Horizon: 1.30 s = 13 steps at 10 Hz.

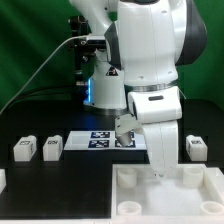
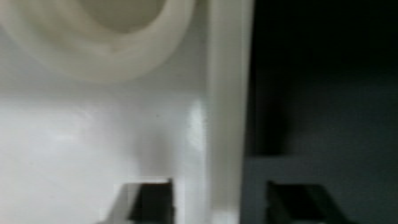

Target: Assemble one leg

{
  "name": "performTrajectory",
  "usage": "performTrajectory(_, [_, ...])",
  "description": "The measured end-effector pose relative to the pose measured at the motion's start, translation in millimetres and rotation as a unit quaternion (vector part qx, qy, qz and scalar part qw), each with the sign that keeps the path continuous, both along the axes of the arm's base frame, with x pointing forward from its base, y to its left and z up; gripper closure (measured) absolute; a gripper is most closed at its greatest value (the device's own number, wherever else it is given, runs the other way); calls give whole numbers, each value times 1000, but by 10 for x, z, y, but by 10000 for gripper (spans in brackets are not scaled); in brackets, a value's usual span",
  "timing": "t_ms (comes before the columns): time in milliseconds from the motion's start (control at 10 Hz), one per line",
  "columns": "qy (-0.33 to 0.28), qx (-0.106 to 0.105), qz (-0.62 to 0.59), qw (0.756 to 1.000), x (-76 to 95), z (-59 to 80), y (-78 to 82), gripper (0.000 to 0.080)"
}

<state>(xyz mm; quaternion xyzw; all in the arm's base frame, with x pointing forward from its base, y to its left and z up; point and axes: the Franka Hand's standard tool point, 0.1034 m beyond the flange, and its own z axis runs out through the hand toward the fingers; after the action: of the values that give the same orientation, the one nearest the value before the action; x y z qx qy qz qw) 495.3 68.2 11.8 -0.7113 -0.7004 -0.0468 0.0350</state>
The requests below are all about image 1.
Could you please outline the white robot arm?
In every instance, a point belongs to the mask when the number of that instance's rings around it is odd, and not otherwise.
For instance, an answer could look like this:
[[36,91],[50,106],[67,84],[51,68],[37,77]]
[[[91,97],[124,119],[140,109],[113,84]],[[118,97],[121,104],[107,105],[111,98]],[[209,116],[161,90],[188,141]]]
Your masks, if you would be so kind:
[[116,114],[115,136],[144,136],[154,175],[178,164],[182,117],[178,65],[194,62],[206,46],[206,28],[193,0],[69,0],[90,34],[81,45],[96,55],[84,105]]

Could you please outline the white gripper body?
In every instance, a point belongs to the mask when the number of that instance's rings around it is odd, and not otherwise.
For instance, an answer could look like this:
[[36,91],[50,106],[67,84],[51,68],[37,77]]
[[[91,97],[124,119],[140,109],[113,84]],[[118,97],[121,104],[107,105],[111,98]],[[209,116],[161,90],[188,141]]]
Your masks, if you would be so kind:
[[176,120],[142,126],[150,166],[154,174],[172,174],[178,164],[178,123]]

